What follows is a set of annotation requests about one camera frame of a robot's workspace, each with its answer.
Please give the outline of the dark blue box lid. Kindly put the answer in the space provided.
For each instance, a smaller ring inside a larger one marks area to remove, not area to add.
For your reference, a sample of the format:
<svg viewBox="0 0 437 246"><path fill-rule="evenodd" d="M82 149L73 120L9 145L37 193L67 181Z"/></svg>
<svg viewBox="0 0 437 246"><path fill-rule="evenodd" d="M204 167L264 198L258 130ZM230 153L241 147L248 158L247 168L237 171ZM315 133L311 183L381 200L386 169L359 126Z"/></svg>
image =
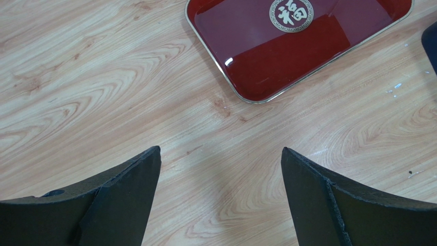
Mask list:
<svg viewBox="0 0 437 246"><path fill-rule="evenodd" d="M433 70L437 70L437 22L426 28L422 34L421 42Z"/></svg>

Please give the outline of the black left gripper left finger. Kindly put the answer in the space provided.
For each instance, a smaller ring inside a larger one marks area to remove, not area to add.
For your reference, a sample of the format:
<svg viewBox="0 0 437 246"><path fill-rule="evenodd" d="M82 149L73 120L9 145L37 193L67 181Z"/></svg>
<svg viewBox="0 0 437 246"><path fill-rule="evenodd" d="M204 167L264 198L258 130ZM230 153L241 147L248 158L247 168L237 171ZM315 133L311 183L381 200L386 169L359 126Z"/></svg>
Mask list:
<svg viewBox="0 0 437 246"><path fill-rule="evenodd" d="M43 196L1 201L1 245L141 245L161 163L154 146Z"/></svg>

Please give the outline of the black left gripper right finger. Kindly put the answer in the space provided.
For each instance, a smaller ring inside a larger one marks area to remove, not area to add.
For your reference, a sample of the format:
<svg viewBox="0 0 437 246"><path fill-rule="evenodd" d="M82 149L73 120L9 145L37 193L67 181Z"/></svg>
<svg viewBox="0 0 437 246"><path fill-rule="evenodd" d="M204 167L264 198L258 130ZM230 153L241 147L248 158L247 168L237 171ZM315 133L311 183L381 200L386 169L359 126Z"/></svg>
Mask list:
<svg viewBox="0 0 437 246"><path fill-rule="evenodd" d="M383 192L290 148L281 158L300 245L436 245L436 204Z"/></svg>

